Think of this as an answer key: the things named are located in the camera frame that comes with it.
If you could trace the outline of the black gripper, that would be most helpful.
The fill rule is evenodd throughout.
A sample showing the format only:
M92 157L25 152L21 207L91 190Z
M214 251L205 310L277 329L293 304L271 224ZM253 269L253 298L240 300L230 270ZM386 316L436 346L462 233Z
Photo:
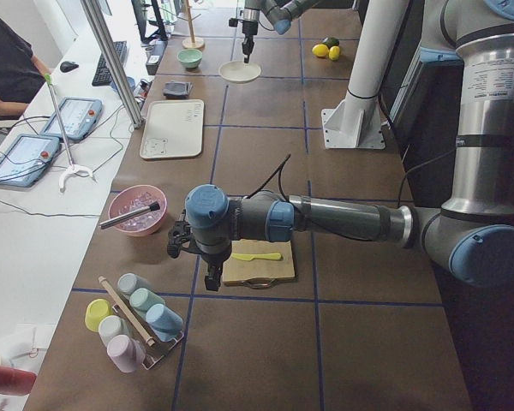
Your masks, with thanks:
M183 209L179 218L168 232L167 254L176 259L181 252L199 255L207 263L205 286L208 291L219 291L223 273L223 263L231 256L232 241L219 238L218 244L207 245L196 238L196 229L188 222L187 210Z
M243 62L248 64L254 50L254 36L258 33L258 10L241 9L235 17L229 18L230 27L242 25L242 33L245 36L242 41Z

